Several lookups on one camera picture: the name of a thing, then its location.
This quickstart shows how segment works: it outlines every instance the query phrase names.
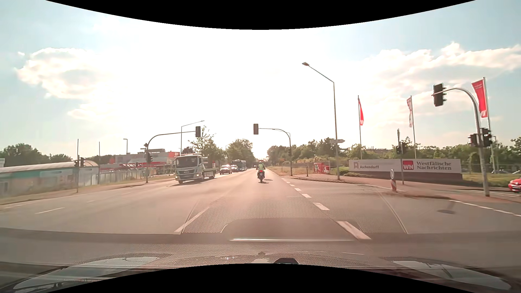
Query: red and white post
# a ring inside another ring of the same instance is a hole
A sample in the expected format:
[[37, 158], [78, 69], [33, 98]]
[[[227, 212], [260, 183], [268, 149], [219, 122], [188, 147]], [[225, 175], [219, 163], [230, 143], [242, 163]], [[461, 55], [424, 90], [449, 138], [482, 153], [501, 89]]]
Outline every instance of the red and white post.
[[391, 169], [391, 188], [392, 191], [397, 192], [396, 190], [396, 179], [394, 178], [394, 170]]

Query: banner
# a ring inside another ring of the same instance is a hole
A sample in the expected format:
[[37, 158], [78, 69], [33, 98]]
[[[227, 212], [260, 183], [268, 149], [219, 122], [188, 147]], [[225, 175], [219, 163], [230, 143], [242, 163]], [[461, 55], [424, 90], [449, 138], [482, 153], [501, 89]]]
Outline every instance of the banner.
[[409, 107], [409, 127], [413, 126], [413, 97], [407, 99], [407, 106]]
[[479, 112], [481, 114], [481, 117], [487, 118], [488, 111], [487, 111], [487, 99], [485, 97], [485, 83], [481, 79], [480, 81], [473, 82], [472, 87], [474, 88], [474, 91], [476, 92], [476, 95], [478, 97]]
[[360, 104], [360, 98], [358, 98], [358, 106], [360, 108], [360, 125], [364, 124], [364, 112], [362, 111], [362, 104]]
[[[403, 159], [404, 172], [416, 173], [461, 173], [458, 158], [410, 158]], [[400, 172], [400, 159], [387, 160], [349, 160], [349, 171], [359, 172]]]

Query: billboard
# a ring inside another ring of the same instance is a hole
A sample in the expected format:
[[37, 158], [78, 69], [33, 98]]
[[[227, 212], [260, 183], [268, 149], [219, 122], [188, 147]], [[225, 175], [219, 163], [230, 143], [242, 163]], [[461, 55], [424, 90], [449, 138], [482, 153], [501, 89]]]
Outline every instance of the billboard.
[[[403, 159], [404, 172], [461, 173], [461, 161], [457, 158], [408, 158]], [[349, 160], [349, 171], [390, 172], [400, 171], [400, 159]]]

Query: sky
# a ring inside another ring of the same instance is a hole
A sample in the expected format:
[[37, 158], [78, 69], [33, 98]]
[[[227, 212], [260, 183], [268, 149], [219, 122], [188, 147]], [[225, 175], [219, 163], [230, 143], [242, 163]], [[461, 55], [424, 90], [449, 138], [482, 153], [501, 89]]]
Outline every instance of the sky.
[[[392, 19], [296, 30], [225, 30], [129, 19], [38, 0], [0, 2], [0, 148], [27, 143], [76, 157], [136, 153], [160, 133], [206, 125], [216, 144], [249, 139], [256, 157], [271, 145], [335, 137], [341, 148], [468, 142], [469, 97], [432, 103], [432, 85], [486, 77], [493, 135], [521, 136], [521, 2], [486, 1]], [[359, 96], [364, 124], [359, 128]], [[189, 145], [193, 133], [183, 135]], [[181, 137], [150, 148], [179, 151]]]

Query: wn logo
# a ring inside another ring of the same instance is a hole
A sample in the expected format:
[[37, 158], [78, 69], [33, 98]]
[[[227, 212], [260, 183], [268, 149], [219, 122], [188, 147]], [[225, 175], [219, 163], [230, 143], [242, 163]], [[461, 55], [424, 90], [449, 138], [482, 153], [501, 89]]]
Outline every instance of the wn logo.
[[403, 161], [403, 169], [404, 170], [414, 170], [414, 162], [413, 161]]

